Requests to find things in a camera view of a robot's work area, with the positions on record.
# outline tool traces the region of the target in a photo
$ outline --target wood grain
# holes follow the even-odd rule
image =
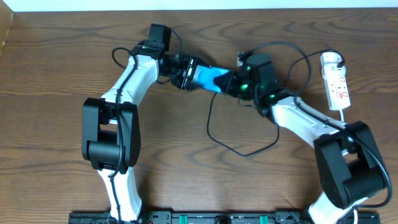
[[[352,106],[346,120],[367,123],[394,185],[398,184],[398,9],[245,11],[46,12],[17,14],[0,61],[0,222],[65,223],[68,213],[109,208],[99,175],[81,156],[81,108],[121,74],[110,57],[148,35],[151,22],[173,27],[184,50],[234,68],[236,53],[284,40],[306,52],[327,47],[347,61]],[[173,38],[172,52],[178,50]],[[286,47],[272,54],[280,79],[299,57]],[[327,108],[318,58],[303,96]],[[305,80],[294,70],[290,87]],[[303,209],[320,192],[313,150],[286,129],[279,143],[252,158],[237,157],[207,138],[211,93],[153,84],[139,108],[142,151],[137,184],[145,203],[174,210]],[[241,152],[275,138],[275,126],[255,111],[217,96],[211,121],[215,138]],[[385,192],[371,202],[385,197]],[[397,197],[381,208],[396,223]]]

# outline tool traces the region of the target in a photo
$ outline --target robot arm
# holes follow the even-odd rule
[[[142,200],[137,193],[134,179],[134,166],[141,148],[137,107],[159,75],[171,77],[172,84],[179,89],[204,88],[242,100],[254,100],[261,116],[291,130],[314,147],[324,190],[318,201],[309,209],[312,222],[315,224],[336,223],[353,205],[364,202],[386,187],[374,157],[344,133],[323,124],[307,112],[327,119],[339,129],[347,129],[354,133],[370,146],[373,155],[384,166],[369,128],[361,122],[346,124],[335,121],[304,102],[301,103],[301,108],[306,112],[296,107],[293,93],[279,88],[270,56],[247,55],[240,62],[238,72],[211,67],[198,57],[184,54],[177,58],[164,54],[169,49],[170,35],[170,28],[153,24],[149,40],[140,42],[132,50],[137,57],[138,66],[121,92],[121,123],[116,122],[114,103],[116,90],[134,65],[131,57],[115,86],[101,99],[87,99],[83,106],[83,157],[91,161],[91,165],[98,170],[105,182],[114,220],[118,219],[118,208],[114,198],[114,195],[117,195],[121,220],[128,223],[142,222]],[[108,175],[118,164],[118,133],[100,129],[101,124],[109,123],[122,127],[126,148],[120,175],[114,179],[115,188],[112,188]],[[347,153],[357,153],[358,160],[347,164],[343,158]]]

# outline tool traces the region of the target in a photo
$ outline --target white cable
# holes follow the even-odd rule
[[[354,223],[353,224],[357,224],[358,223],[358,211],[356,209],[354,209]]]
[[[343,109],[340,109],[339,112],[340,112],[340,120],[344,122]]]

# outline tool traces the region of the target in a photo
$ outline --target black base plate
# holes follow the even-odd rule
[[[300,212],[277,210],[269,213],[172,213],[148,212],[145,214],[148,224],[311,224]],[[338,224],[352,224],[349,216]],[[117,224],[115,219],[105,213],[71,213],[68,224]],[[358,224],[381,224],[377,213],[358,213]]]

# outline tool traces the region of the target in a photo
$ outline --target blue object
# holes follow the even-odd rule
[[[217,67],[204,67],[198,65],[195,70],[195,84],[199,84],[202,88],[210,91],[215,91],[217,93],[221,93],[221,89],[214,84],[214,79],[218,76],[225,75],[230,72],[230,70],[225,68],[217,68]]]

